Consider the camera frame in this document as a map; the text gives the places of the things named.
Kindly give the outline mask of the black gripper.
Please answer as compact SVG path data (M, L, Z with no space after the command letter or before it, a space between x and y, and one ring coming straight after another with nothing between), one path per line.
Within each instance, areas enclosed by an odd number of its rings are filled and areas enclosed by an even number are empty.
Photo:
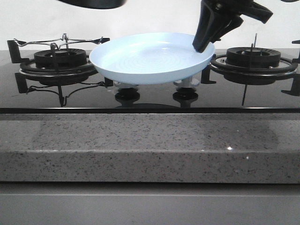
M253 0L202 0L194 49L202 53L209 43L240 27L244 22L241 15L266 23L273 13Z

